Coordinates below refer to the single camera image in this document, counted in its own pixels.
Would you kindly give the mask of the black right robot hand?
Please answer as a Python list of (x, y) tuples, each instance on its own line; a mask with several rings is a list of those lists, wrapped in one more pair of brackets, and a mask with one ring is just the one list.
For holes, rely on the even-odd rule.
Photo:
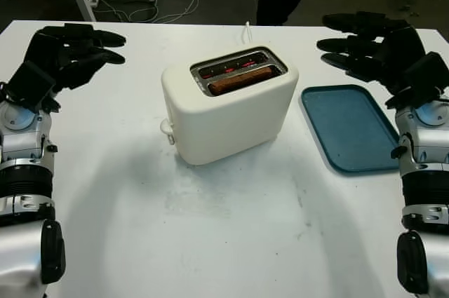
[(348, 33), (345, 39), (316, 43), (328, 65), (369, 83), (377, 81), (392, 95), (408, 87), (403, 73), (426, 55), (422, 41), (406, 20), (359, 11), (324, 15), (324, 26)]

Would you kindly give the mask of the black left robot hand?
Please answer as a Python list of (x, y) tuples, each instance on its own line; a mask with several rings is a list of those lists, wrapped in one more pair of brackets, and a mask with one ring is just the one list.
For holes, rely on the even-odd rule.
[(88, 24), (45, 26), (34, 33), (25, 60), (55, 81), (54, 92), (87, 84), (105, 64), (122, 65), (125, 58), (112, 51), (126, 38)]

